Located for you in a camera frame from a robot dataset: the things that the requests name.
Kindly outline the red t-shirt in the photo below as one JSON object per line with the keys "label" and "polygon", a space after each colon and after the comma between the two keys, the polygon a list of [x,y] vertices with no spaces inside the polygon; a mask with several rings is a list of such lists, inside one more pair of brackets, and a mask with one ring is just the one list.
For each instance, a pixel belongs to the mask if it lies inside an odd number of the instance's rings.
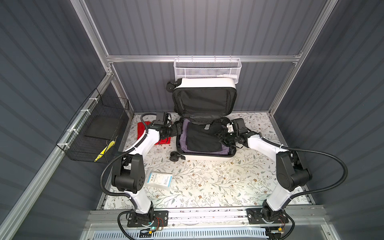
{"label": "red t-shirt", "polygon": [[150,122],[146,121],[144,123],[139,122],[137,124],[137,141],[141,141],[143,139],[157,139],[158,141],[155,143],[155,145],[170,145],[171,144],[171,137],[166,139],[160,139],[157,138],[157,134],[155,130],[150,130],[149,128]]}

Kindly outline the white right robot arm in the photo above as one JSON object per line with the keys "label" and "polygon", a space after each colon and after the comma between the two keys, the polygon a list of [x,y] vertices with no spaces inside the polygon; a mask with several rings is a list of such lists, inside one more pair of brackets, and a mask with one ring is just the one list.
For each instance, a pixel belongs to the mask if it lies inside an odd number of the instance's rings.
{"label": "white right robot arm", "polygon": [[[264,200],[259,214],[263,221],[268,224],[276,221],[293,199],[306,194],[321,193],[334,189],[340,186],[348,176],[347,165],[340,158],[329,153],[279,145],[268,140],[261,133],[249,129],[245,129],[241,133],[222,131],[218,134],[218,137],[224,145],[234,147],[236,143],[239,143],[275,160],[278,184],[269,197]],[[312,179],[312,173],[308,163],[300,157],[299,153],[322,155],[335,160],[343,169],[341,178],[330,186],[301,192],[301,187]]]}

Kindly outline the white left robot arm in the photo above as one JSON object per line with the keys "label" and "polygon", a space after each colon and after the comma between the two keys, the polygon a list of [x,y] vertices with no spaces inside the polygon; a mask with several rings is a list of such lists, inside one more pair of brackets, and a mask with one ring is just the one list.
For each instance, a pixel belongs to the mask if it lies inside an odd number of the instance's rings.
{"label": "white left robot arm", "polygon": [[[144,132],[128,149],[117,154],[103,170],[100,187],[104,194],[112,197],[126,197],[134,206],[133,214],[141,224],[148,225],[154,221],[154,205],[143,190],[146,181],[144,157],[159,141],[182,134],[182,125],[173,124],[167,112],[146,113],[140,118]],[[111,167],[111,184],[118,189],[117,193],[109,191],[104,175]]]}

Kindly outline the black t-shirt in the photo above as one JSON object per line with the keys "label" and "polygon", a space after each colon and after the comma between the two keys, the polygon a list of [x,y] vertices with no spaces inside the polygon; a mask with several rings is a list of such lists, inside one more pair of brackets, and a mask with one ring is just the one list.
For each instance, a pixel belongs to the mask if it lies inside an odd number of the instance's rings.
{"label": "black t-shirt", "polygon": [[217,134],[222,130],[222,124],[214,122],[208,126],[188,123],[186,146],[188,151],[198,153],[216,153],[223,150]]}

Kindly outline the white box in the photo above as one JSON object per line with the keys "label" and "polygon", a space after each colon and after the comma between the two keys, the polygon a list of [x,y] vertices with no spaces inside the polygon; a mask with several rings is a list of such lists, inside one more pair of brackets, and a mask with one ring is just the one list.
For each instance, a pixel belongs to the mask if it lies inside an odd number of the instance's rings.
{"label": "white box", "polygon": [[172,179],[172,174],[151,172],[147,179],[147,187],[170,190]]}

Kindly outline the white black suitcase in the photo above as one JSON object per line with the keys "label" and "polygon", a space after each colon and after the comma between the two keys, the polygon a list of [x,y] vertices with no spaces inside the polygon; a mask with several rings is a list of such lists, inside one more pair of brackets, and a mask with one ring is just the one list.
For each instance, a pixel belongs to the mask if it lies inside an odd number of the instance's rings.
{"label": "white black suitcase", "polygon": [[[174,111],[179,115],[176,123],[188,119],[197,125],[220,122],[223,130],[231,121],[228,115],[233,111],[237,98],[236,84],[230,78],[182,78],[169,81],[166,90],[172,94]],[[229,147],[228,155],[184,153],[180,148],[180,135],[176,138],[176,151],[171,152],[170,160],[209,160],[224,161],[236,154],[236,147]]]}

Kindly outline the purple trousers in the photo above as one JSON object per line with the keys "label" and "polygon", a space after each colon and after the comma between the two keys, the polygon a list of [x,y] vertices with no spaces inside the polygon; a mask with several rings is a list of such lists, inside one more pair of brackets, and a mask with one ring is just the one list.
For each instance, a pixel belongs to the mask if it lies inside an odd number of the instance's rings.
{"label": "purple trousers", "polygon": [[220,142],[219,134],[223,130],[220,122],[197,125],[186,119],[180,135],[180,148],[184,153],[228,155],[230,148]]}

